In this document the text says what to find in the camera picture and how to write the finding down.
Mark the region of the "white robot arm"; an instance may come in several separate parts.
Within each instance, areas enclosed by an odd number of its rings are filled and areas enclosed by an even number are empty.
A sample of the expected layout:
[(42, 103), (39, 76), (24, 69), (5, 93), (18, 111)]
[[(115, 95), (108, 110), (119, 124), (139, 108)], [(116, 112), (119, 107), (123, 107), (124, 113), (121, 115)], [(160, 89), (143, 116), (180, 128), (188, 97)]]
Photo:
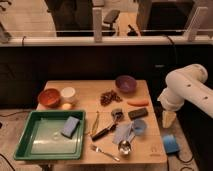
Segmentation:
[(169, 72), (166, 87), (157, 100), (163, 107), (162, 126), (169, 128), (176, 112), (189, 101), (213, 119), (213, 90), (205, 85), (208, 72), (201, 64), (191, 64)]

